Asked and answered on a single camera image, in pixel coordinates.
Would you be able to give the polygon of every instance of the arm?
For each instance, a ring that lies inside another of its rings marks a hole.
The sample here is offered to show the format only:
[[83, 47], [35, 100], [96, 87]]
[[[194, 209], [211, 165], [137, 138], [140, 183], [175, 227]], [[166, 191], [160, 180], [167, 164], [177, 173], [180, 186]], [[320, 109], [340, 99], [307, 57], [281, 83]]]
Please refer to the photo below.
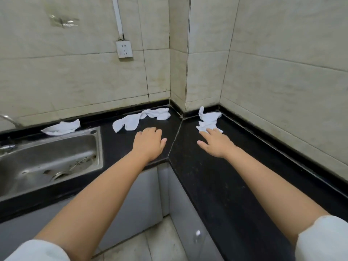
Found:
[[162, 130], [146, 128], [133, 149], [85, 187], [35, 239], [60, 246], [73, 261], [90, 260], [127, 193], [148, 162], [163, 151]]
[[313, 225], [321, 216], [329, 215], [311, 198], [281, 176], [236, 147], [217, 129], [199, 133], [208, 144], [198, 141], [207, 153], [226, 159], [240, 174], [252, 193], [280, 229], [295, 245], [298, 235]]

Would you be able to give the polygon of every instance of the sink basin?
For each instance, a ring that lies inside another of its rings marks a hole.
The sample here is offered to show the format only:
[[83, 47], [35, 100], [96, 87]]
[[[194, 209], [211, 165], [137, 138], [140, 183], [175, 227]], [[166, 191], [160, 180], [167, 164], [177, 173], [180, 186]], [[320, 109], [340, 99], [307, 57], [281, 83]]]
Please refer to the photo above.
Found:
[[0, 156], [0, 201], [102, 167], [99, 127], [20, 144]]

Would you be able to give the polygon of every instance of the white sleeve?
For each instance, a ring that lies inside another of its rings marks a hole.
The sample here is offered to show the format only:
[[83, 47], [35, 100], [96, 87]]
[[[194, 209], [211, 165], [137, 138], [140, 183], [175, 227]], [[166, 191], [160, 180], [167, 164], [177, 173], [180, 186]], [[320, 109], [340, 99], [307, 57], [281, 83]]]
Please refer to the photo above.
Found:
[[42, 240], [30, 240], [17, 248], [5, 261], [70, 261], [59, 246]]
[[347, 261], [348, 223], [336, 216], [322, 216], [299, 234], [296, 261]]

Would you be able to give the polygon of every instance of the white towel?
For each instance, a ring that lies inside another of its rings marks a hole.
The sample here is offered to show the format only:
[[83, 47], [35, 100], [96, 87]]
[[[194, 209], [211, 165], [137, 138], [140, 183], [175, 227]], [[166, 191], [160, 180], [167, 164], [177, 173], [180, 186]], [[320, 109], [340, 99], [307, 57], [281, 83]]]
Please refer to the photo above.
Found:
[[220, 112], [213, 112], [213, 113], [203, 113], [204, 107], [201, 106], [199, 109], [199, 117], [203, 120], [203, 122], [199, 121], [199, 126], [196, 126], [198, 131], [205, 131], [207, 132], [207, 128], [214, 129], [216, 128], [216, 121], [218, 118], [221, 117]]
[[79, 128], [80, 125], [80, 119], [75, 120], [74, 122], [60, 122], [57, 125], [53, 125], [50, 127], [47, 127], [45, 129], [42, 129], [41, 132], [45, 133], [46, 135], [65, 135], [71, 132], [75, 132], [77, 128]]
[[122, 119], [116, 120], [112, 124], [112, 128], [115, 132], [118, 132], [125, 126], [127, 131], [133, 131], [138, 127], [140, 119], [144, 119], [146, 116], [150, 118], [157, 117], [157, 120], [167, 120], [171, 116], [168, 111], [169, 108], [158, 108], [155, 110], [146, 109], [137, 114], [129, 114]]

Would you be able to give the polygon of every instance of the hand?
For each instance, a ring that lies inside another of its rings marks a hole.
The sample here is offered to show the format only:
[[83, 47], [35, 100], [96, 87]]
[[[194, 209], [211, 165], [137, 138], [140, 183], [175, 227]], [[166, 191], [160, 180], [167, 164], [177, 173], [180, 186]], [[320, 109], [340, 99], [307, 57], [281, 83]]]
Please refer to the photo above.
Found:
[[208, 144], [200, 140], [197, 141], [197, 144], [208, 154], [217, 158], [226, 158], [230, 150], [237, 148], [228, 136], [222, 134], [217, 128], [207, 129], [207, 131], [209, 133], [204, 131], [199, 131], [199, 133], [207, 140]]
[[134, 154], [144, 157], [147, 162], [157, 158], [166, 145], [167, 138], [161, 140], [162, 130], [156, 127], [145, 128], [142, 132], [137, 132], [133, 142]]

